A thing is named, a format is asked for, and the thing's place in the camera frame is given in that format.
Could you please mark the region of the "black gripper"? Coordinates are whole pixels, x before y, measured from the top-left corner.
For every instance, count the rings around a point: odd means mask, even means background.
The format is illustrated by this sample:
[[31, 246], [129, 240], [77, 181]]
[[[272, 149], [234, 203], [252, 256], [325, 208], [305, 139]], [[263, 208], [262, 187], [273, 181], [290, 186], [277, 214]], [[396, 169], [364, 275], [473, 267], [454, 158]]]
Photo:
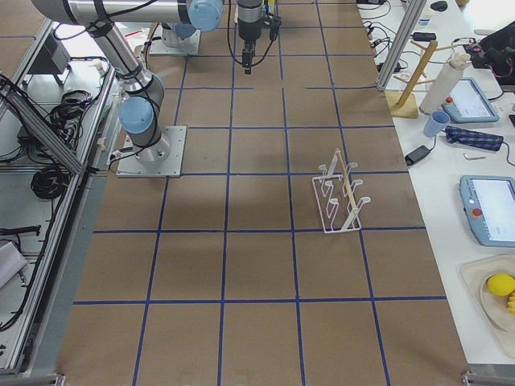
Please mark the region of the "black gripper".
[[241, 18], [237, 18], [238, 34], [243, 40], [241, 66], [244, 68], [246, 75], [252, 73], [255, 45], [262, 35], [263, 19], [264, 17], [261, 16], [257, 20], [246, 22]]

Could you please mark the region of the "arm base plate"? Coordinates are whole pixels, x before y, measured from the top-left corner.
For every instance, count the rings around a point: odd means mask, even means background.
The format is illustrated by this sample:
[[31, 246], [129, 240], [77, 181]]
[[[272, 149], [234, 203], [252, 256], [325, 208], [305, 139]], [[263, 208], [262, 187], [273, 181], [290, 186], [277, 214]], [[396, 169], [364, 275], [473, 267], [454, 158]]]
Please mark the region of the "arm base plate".
[[119, 178], [178, 178], [183, 165], [186, 126], [163, 126], [160, 141], [139, 155], [117, 163]]
[[201, 32], [181, 39], [172, 30], [157, 29], [157, 34], [150, 45], [150, 55], [189, 56], [198, 55]]

